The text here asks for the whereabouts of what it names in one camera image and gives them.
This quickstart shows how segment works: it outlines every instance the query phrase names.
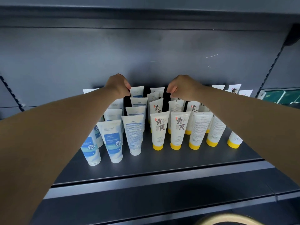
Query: hand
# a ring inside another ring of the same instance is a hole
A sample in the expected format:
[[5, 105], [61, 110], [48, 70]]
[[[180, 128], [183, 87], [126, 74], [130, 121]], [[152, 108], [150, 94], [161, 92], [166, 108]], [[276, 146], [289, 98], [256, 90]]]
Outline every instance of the hand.
[[105, 88], [111, 89], [115, 92], [118, 99], [124, 98], [126, 95], [130, 95], [130, 84], [126, 78], [121, 74], [111, 76], [105, 84]]
[[171, 98], [193, 101], [202, 87], [201, 83], [195, 81], [189, 75], [178, 75], [169, 83], [167, 93], [171, 93]]

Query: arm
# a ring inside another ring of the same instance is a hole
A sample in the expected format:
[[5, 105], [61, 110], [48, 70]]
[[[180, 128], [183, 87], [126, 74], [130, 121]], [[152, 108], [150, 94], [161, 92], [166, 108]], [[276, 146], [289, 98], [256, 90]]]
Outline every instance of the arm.
[[205, 104], [261, 157], [300, 185], [300, 110], [203, 86], [179, 75], [171, 97]]
[[107, 107], [130, 88], [117, 74], [103, 88], [0, 121], [0, 224], [30, 221]]

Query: shelf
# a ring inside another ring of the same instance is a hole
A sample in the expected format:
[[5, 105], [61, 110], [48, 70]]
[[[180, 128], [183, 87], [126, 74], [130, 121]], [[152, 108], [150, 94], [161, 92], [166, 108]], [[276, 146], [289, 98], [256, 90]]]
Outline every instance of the shelf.
[[266, 171], [268, 175], [257, 170], [46, 199], [32, 224], [147, 224], [275, 202], [268, 183], [286, 183], [290, 179], [276, 179], [275, 168]]
[[112, 178], [133, 177], [142, 174], [157, 174], [175, 172], [186, 169], [205, 168], [225, 164], [241, 163], [261, 160], [261, 157], [247, 144], [242, 143], [238, 149], [227, 145], [231, 130], [226, 128], [216, 147], [206, 144], [206, 136], [199, 150], [189, 148], [189, 137], [185, 136], [182, 147], [176, 151], [170, 147], [170, 134], [166, 133], [164, 147], [161, 151], [152, 148], [152, 136], [146, 127], [143, 136], [142, 152], [133, 156], [129, 152], [125, 133], [123, 135], [123, 159], [120, 163], [112, 163], [105, 145], [101, 148], [101, 162], [96, 166], [89, 166], [81, 150], [71, 159], [54, 185], [80, 183], [85, 181], [102, 181]]

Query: scratch mark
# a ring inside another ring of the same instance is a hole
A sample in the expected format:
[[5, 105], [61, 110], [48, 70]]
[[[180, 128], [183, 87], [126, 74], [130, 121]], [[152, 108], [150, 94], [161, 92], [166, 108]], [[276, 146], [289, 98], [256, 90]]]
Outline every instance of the scratch mark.
[[[216, 55], [214, 55], [214, 56], [217, 56], [217, 54], [216, 54]], [[214, 56], [213, 56], [213, 57], [214, 57]], [[211, 57], [212, 57], [212, 56], [209, 56], [209, 57], [206, 57], [206, 58], [211, 58]]]

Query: yellow cap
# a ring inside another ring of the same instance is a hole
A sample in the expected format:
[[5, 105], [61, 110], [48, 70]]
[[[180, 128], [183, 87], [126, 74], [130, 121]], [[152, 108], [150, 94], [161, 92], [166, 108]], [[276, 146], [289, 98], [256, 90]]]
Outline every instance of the yellow cap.
[[230, 140], [227, 140], [227, 144], [228, 144], [228, 146], [229, 147], [231, 147], [231, 148], [238, 148], [240, 145], [237, 145], [237, 144], [234, 144], [234, 143], [232, 143]]
[[170, 145], [171, 145], [171, 148], [174, 150], [179, 150], [181, 148], [181, 145], [174, 145], [172, 143], [170, 143]]
[[211, 147], [215, 147], [218, 143], [213, 143], [210, 140], [206, 139], [206, 143], [211, 146]]
[[155, 145], [152, 145], [153, 146], [153, 149], [156, 150], [156, 151], [160, 151], [163, 149], [163, 145], [162, 146], [155, 146]]
[[191, 144], [190, 142], [189, 142], [189, 147], [191, 148], [191, 149], [193, 149], [193, 150], [198, 150], [199, 148], [200, 148], [200, 145], [193, 145], [193, 144]]

